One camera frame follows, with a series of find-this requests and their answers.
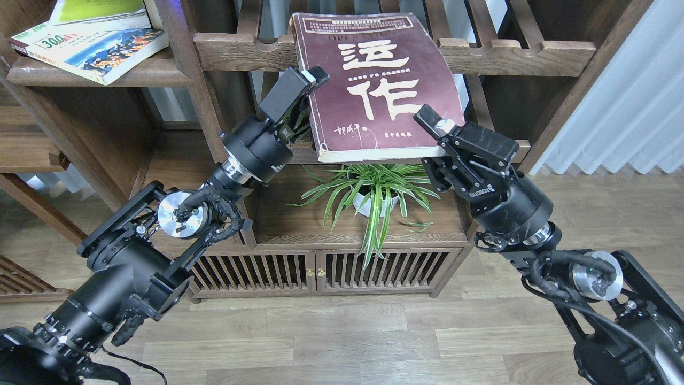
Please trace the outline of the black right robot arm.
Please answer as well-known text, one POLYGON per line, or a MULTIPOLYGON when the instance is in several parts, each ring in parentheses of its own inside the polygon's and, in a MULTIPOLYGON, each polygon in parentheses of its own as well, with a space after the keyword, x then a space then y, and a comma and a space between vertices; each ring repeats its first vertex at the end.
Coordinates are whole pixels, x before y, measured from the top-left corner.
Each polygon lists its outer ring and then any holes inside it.
POLYGON ((552 302, 592 384, 682 384, 682 309, 625 250, 560 250, 550 199, 516 170, 518 142, 423 105, 414 119, 445 150, 423 158, 439 192, 452 189, 481 225, 476 247, 498 253, 523 287, 552 302))

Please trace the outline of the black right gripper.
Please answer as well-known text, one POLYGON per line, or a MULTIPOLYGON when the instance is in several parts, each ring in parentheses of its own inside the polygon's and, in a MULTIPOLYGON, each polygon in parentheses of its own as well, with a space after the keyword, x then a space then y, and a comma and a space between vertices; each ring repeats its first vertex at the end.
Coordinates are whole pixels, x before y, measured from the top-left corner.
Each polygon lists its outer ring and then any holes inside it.
POLYGON ((457 126, 427 104, 414 119, 448 155, 421 160, 434 189, 454 189, 469 203, 482 247, 538 247, 551 237, 554 205, 511 166, 518 142, 471 121, 457 126))

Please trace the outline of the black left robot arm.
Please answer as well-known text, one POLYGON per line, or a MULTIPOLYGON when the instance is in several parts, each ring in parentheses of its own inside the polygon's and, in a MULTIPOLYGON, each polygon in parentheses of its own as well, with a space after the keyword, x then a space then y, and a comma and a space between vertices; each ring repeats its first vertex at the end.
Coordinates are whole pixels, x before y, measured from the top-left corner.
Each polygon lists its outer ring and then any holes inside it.
POLYGON ((200 188, 151 182, 88 236, 77 251, 92 276, 31 331, 2 330, 2 384, 130 384, 90 355, 161 319, 190 287, 206 249, 250 227, 239 202, 293 158, 289 144, 305 131, 307 98, 329 78, 320 66, 286 69, 261 102, 264 120, 249 116, 220 134, 228 158, 200 188))

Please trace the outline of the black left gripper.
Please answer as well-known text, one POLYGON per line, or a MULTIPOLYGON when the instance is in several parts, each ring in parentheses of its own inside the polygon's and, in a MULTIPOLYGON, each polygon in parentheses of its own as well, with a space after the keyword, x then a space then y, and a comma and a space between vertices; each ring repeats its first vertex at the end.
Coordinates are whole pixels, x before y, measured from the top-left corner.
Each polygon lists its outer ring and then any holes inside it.
POLYGON ((220 164, 220 185, 267 185, 293 158, 288 145, 309 129, 309 111, 292 111, 328 80, 320 66, 303 71, 290 66, 259 105, 267 119, 250 115, 233 131, 221 131, 229 156, 220 164))

